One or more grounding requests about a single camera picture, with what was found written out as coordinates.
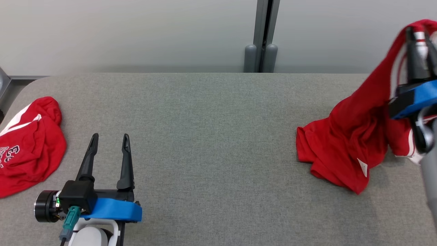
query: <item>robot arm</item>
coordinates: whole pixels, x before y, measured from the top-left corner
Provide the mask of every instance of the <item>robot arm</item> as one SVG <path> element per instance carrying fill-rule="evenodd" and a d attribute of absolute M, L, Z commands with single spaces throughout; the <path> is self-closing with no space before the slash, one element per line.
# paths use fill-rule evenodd
<path fill-rule="evenodd" d="M 424 157 L 420 161 L 428 206 L 437 228 L 437 121 L 425 123 L 426 116 L 437 115 L 437 49 L 424 32 L 427 57 L 418 52 L 413 29 L 406 29 L 408 83 L 399 85 L 389 104 L 392 119 L 408 118 L 416 149 Z"/>
<path fill-rule="evenodd" d="M 129 136 L 123 138 L 123 160 L 116 190 L 95 190 L 92 175 L 99 135 L 92 136 L 76 180 L 68 180 L 61 191 L 45 190 L 35 202 L 39 222 L 64 220 L 61 245 L 123 246 L 125 224 L 142 220 L 142 208 L 134 202 L 135 188 Z M 93 225 L 112 225 L 113 232 Z"/>

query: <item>green connector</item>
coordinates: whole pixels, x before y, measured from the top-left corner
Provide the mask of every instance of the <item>green connector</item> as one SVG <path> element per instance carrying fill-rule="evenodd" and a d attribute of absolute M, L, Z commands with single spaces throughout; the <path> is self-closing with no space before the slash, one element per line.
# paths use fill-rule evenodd
<path fill-rule="evenodd" d="M 76 225 L 77 221 L 80 218 L 80 207 L 71 206 L 68 210 L 67 217 L 65 218 L 64 225 L 62 225 L 62 231 L 59 235 L 59 239 L 66 239 L 65 241 L 69 241 L 71 236 L 73 235 L 73 229 Z"/>

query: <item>white wall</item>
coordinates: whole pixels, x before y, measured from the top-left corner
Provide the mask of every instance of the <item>white wall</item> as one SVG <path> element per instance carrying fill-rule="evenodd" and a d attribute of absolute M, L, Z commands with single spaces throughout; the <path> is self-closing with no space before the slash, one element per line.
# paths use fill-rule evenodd
<path fill-rule="evenodd" d="M 257 0 L 5 0 L 0 67 L 75 72 L 241 72 Z"/>
<path fill-rule="evenodd" d="M 368 73 L 400 29 L 437 20 L 435 0 L 281 0 L 278 73 Z"/>

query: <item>gray table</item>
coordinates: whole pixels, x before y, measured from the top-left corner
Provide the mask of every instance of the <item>gray table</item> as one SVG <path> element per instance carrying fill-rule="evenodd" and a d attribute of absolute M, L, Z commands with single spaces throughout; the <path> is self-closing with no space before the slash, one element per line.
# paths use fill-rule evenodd
<path fill-rule="evenodd" d="M 96 188 L 115 188 L 131 138 L 143 222 L 126 246 L 436 245 L 420 169 L 388 154 L 354 193 L 297 161 L 296 127 L 328 116 L 363 74 L 82 74 L 31 83 L 1 128 L 36 98 L 63 113 L 68 148 L 45 182 L 0 200 L 0 245 L 59 245 L 41 224 L 42 190 L 74 179 L 93 133 Z"/>

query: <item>clothing tag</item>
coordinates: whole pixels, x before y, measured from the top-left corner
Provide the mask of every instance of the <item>clothing tag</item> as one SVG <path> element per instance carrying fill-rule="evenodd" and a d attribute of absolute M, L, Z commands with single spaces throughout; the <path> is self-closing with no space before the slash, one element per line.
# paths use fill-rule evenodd
<path fill-rule="evenodd" d="M 363 170 L 364 177 L 367 178 L 367 164 L 364 163 L 364 162 L 362 162 L 362 161 L 361 161 L 360 159 L 358 159 L 358 158 L 357 158 L 357 160 L 358 160 L 358 162 L 360 163 L 361 170 Z"/>

